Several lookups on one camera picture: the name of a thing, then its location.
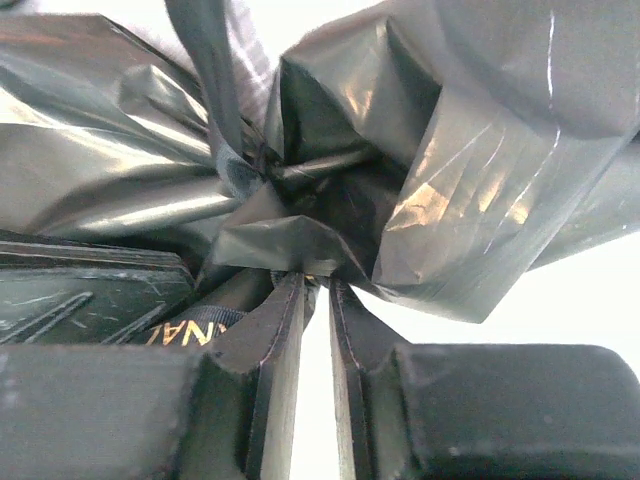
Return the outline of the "black ribbon with gold lettering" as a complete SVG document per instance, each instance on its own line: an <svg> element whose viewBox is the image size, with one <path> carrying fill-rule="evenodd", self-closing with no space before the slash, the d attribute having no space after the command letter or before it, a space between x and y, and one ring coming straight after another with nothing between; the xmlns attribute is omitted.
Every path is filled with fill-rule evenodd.
<svg viewBox="0 0 640 480"><path fill-rule="evenodd" d="M201 82L208 112L209 146L215 168L233 197L245 202L268 183L260 171L242 157L242 118L236 95L225 3L168 1L166 7L173 28L189 54ZM259 280L261 275L266 277L264 281ZM317 293L315 287L307 287L302 275L221 265L213 259L213 248L209 247L199 270L196 290L201 294L208 291L218 294L224 287L229 287L232 293L238 293L249 280L259 280L259 285L265 284L275 289L285 287L289 291L285 299L285 314L276 316L279 321L277 333L284 340L293 340L299 345L311 317L306 312L307 303ZM130 342L176 346L182 340L186 346L207 345L223 327L229 327L231 333L236 335L242 327L247 327L255 319L267 319L265 306L244 315L234 308L214 303L213 297L209 295L184 310L178 317L137 331Z"/></svg>

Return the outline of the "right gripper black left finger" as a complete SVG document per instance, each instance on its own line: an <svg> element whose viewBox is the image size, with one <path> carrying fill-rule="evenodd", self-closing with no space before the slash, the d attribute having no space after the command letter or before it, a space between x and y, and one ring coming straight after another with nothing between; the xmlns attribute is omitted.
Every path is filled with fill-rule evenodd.
<svg viewBox="0 0 640 480"><path fill-rule="evenodd" d="M290 273L208 347L3 347L2 477L287 478L305 303Z"/></svg>

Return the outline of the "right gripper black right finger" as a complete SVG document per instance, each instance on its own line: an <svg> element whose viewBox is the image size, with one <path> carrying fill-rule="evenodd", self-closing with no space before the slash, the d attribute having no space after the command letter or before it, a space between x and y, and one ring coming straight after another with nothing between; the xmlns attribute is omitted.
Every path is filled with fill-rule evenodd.
<svg viewBox="0 0 640 480"><path fill-rule="evenodd" d="M329 286L344 479L635 479L639 381L592 345L417 344Z"/></svg>

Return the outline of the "flower bouquet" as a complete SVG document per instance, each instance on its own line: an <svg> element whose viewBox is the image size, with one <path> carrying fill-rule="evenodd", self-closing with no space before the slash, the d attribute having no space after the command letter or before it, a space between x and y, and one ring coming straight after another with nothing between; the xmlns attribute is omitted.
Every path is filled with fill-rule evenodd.
<svg viewBox="0 0 640 480"><path fill-rule="evenodd" d="M639 228L635 1L383 1L272 66L225 3L243 159L223 185L195 66L128 17L1 5L1 225L334 276L485 320L527 271Z"/></svg>

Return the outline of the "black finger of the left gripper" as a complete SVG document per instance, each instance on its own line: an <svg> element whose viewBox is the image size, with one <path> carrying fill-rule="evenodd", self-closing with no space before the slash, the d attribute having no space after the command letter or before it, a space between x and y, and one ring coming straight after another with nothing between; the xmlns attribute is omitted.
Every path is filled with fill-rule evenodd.
<svg viewBox="0 0 640 480"><path fill-rule="evenodd" d="M193 283L173 253L4 230L1 341L122 343L187 299Z"/></svg>

